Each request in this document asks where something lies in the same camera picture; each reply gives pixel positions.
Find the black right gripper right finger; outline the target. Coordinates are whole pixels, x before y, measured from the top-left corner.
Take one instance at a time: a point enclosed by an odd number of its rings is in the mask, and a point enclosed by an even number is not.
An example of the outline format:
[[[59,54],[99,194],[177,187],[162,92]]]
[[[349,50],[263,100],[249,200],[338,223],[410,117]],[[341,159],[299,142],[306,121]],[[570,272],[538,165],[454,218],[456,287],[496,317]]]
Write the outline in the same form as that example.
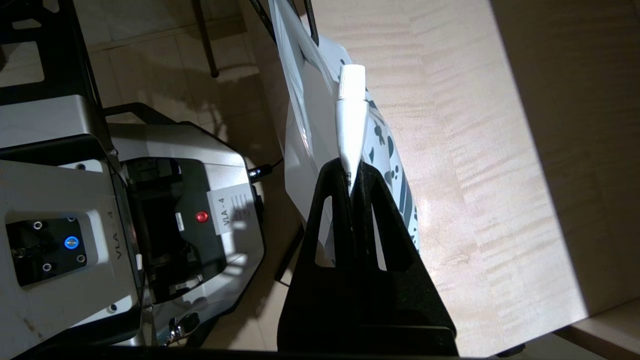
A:
[[[376,322],[455,330],[382,174],[361,162],[352,199],[355,269]]]

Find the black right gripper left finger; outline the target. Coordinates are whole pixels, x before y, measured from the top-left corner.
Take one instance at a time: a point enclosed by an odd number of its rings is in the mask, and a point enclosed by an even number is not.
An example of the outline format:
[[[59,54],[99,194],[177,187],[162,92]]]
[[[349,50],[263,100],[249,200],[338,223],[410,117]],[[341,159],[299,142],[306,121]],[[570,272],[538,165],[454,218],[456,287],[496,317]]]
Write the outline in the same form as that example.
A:
[[[316,263],[323,210],[331,199],[333,218],[329,230],[334,238],[336,264]],[[302,230],[294,273],[279,315],[280,329],[333,328],[350,302],[349,283],[355,272],[356,235],[354,207],[348,191],[348,176],[340,159],[322,166],[314,188],[306,228]]]

